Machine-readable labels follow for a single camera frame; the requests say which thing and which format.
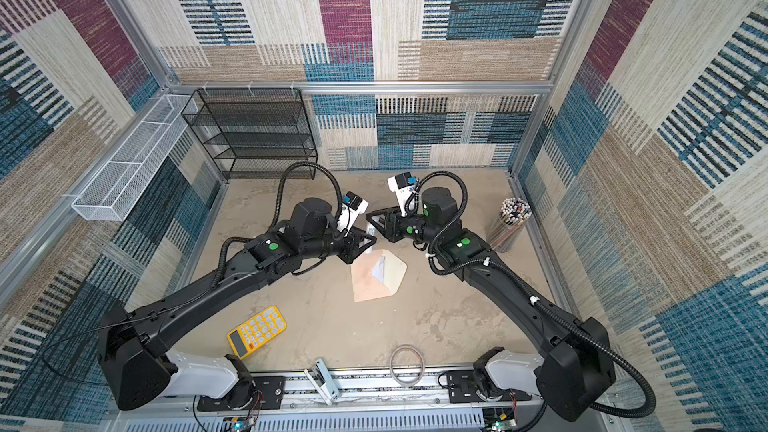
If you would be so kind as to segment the white letter with green border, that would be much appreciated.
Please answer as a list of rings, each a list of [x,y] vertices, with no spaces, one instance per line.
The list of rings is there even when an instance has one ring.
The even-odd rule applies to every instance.
[[[378,282],[384,284],[386,278],[386,258],[381,256],[371,269],[371,276]]]

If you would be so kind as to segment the pink envelope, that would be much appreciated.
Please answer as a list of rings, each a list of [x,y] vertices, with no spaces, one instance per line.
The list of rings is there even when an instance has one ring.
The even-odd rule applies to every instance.
[[[405,277],[407,264],[389,250],[365,252],[351,265],[353,299],[365,302],[393,296]]]

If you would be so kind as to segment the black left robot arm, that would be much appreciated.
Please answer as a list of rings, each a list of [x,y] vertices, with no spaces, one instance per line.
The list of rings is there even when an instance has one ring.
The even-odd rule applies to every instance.
[[[121,411],[143,407],[161,396],[200,396],[234,410],[252,406],[256,386],[242,360],[184,355],[174,345],[197,326],[240,298],[301,272],[302,263],[336,256],[353,263],[375,238],[343,220],[346,200],[336,177],[318,163],[296,162],[280,177],[309,167],[325,175],[336,203],[310,197],[298,203],[290,219],[273,218],[254,237],[230,237],[220,248],[210,273],[149,305],[127,311],[117,305],[99,323],[97,359],[116,406]]]

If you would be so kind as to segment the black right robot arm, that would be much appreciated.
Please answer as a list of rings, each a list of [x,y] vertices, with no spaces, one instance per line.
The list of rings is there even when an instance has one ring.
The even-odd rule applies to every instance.
[[[428,187],[443,176],[461,190],[455,200],[445,187]],[[408,238],[422,246],[430,270],[453,275],[489,298],[536,347],[543,359],[534,371],[538,394],[550,410],[569,422],[586,410],[639,419],[656,409],[649,381],[610,346],[606,328],[596,319],[582,321],[540,294],[509,268],[491,245],[461,224],[469,194],[455,173],[432,172],[418,179],[408,172],[387,180],[397,205],[374,210],[366,220],[389,242]],[[644,401],[632,408],[600,403],[622,369],[639,386]]]

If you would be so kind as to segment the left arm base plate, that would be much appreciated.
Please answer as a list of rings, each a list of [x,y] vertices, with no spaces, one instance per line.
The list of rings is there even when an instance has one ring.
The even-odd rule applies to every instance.
[[[197,412],[234,412],[277,410],[281,407],[285,376],[257,376],[239,380],[234,388],[221,399],[202,396],[196,405]]]

